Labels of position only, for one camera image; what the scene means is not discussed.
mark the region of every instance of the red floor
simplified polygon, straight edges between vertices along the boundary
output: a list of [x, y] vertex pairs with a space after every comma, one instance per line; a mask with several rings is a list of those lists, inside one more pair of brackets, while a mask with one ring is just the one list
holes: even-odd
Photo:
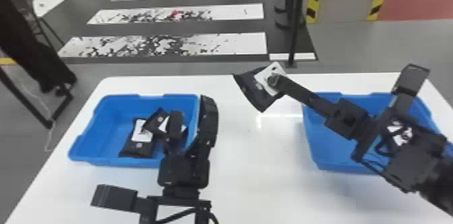
[[377, 20], [453, 18], [453, 0], [385, 0]]

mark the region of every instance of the white wire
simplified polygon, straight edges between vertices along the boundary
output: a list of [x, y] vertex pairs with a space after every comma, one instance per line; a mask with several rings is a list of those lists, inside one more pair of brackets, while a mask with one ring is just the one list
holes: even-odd
[[[5, 69], [5, 71], [11, 75], [10, 73], [10, 70], [7, 69], [6, 67], [3, 67]], [[57, 122], [52, 119], [52, 112], [51, 112], [51, 109], [41, 100], [41, 98], [39, 98], [39, 96], [36, 96], [35, 94], [32, 94], [31, 91], [28, 90], [28, 88], [25, 87], [25, 84], [24, 84], [24, 81], [22, 80], [21, 77], [18, 77], [18, 80], [19, 80], [19, 83], [20, 83], [20, 87], [22, 88], [22, 90], [30, 95], [31, 97], [35, 98], [36, 100], [38, 100], [38, 102], [41, 104], [41, 106], [46, 110], [46, 113], [47, 113], [47, 117], [49, 117], [49, 119], [52, 121], [52, 128], [49, 130], [48, 134], [47, 134], [47, 141], [46, 141], [46, 144], [44, 145], [44, 152], [52, 152], [53, 151], [53, 148], [52, 149], [49, 149], [49, 145], [51, 144], [52, 142], [52, 138], [53, 138], [53, 130], [55, 129], [55, 127], [57, 126]]]

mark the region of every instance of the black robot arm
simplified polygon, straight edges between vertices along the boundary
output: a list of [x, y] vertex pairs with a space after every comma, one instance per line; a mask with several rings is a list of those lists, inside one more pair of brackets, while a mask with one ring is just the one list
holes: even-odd
[[[413, 64], [406, 66], [391, 90], [392, 102], [375, 117], [346, 99], [337, 103], [323, 99], [281, 74], [272, 74], [267, 79], [268, 85], [278, 94], [266, 95], [252, 76], [262, 70], [235, 76], [245, 96], [258, 110], [263, 112], [283, 95], [307, 105], [326, 119], [327, 128], [348, 140], [357, 141], [352, 160], [405, 193], [419, 192], [424, 199], [453, 216], [453, 158], [443, 156], [446, 137], [420, 126], [417, 119], [408, 114], [413, 99], [429, 75], [428, 69]], [[390, 132], [388, 128], [392, 125], [398, 125], [400, 129]], [[393, 137], [403, 134], [406, 143], [396, 145]], [[376, 164], [364, 158], [370, 149], [385, 157], [387, 163]]]
[[[199, 199], [199, 189], [209, 181], [209, 154], [217, 137], [218, 111], [214, 100], [201, 96], [197, 136], [184, 151], [177, 151], [181, 137], [181, 113], [172, 111], [163, 138], [165, 158], [160, 162], [158, 183], [162, 196], [138, 197], [136, 190], [98, 185], [91, 205], [140, 214], [140, 223], [165, 224], [195, 214], [195, 224], [218, 223], [210, 212], [211, 202]], [[157, 220], [159, 206], [182, 206], [189, 209]]]

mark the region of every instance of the white table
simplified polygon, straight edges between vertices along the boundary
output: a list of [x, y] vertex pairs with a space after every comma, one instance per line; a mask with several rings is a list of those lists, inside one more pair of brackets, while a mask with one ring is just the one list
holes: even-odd
[[[296, 82], [316, 92], [387, 92], [397, 73], [300, 74]], [[453, 218], [414, 194], [403, 194], [372, 175], [320, 171], [308, 150], [301, 105], [284, 97], [265, 113], [257, 112], [232, 76], [120, 77], [103, 80], [92, 93], [58, 147], [28, 188], [8, 224], [138, 223], [138, 215], [90, 206], [97, 184], [160, 195], [156, 169], [97, 167], [70, 161], [67, 152], [108, 94], [194, 93], [218, 105], [217, 145], [211, 154], [210, 185], [202, 198], [213, 213], [233, 223], [452, 223]], [[431, 82], [419, 96], [441, 131], [453, 138], [453, 110]], [[175, 209], [160, 211], [159, 217]], [[193, 223], [192, 218], [178, 223]]]

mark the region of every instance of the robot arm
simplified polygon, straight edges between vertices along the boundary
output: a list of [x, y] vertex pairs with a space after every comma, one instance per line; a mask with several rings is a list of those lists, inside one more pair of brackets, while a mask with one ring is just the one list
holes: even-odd
[[[442, 155], [447, 145], [446, 137], [418, 125], [408, 114], [413, 99], [429, 75], [428, 69], [412, 64], [406, 66], [392, 88], [392, 102], [376, 117], [346, 99], [337, 103], [323, 99], [282, 74], [267, 78], [267, 84], [278, 92], [271, 96], [251, 76], [262, 70], [235, 76], [245, 96], [258, 110], [265, 111], [283, 95], [307, 105], [325, 117], [327, 128], [347, 140], [357, 141], [352, 160], [381, 175], [404, 193], [419, 192], [424, 199], [453, 216], [453, 158]], [[401, 129], [389, 131], [395, 124]], [[405, 144], [395, 145], [393, 137], [403, 134], [407, 128], [411, 129], [411, 136], [406, 137]], [[378, 163], [379, 168], [364, 158], [373, 150], [372, 146], [388, 160], [386, 164]], [[392, 151], [384, 152], [384, 146]]]

